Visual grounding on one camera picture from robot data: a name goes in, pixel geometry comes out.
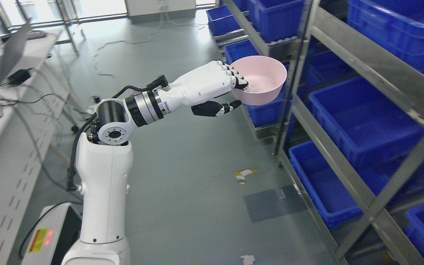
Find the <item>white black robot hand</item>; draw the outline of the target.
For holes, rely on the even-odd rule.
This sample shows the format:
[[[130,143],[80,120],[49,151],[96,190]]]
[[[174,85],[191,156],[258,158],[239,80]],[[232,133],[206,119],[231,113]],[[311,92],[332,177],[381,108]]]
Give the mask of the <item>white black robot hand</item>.
[[[195,116],[216,117],[239,108],[242,102],[218,103],[213,99],[229,92],[245,91],[249,83],[230,65],[211,61],[183,74],[168,86],[168,91],[158,92],[160,100],[167,104],[167,111],[187,106]]]

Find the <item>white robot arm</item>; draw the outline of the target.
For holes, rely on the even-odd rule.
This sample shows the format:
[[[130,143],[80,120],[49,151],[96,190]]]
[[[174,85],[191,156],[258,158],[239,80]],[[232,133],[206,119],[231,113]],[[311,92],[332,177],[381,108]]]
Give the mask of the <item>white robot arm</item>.
[[[158,121],[158,91],[152,89],[123,100],[109,98],[95,109],[98,127],[89,139],[81,133],[76,143],[75,167],[81,178],[84,211],[79,239],[67,251],[63,265],[129,265],[125,237],[125,204],[133,148],[128,141],[137,128],[132,111],[147,123]]]

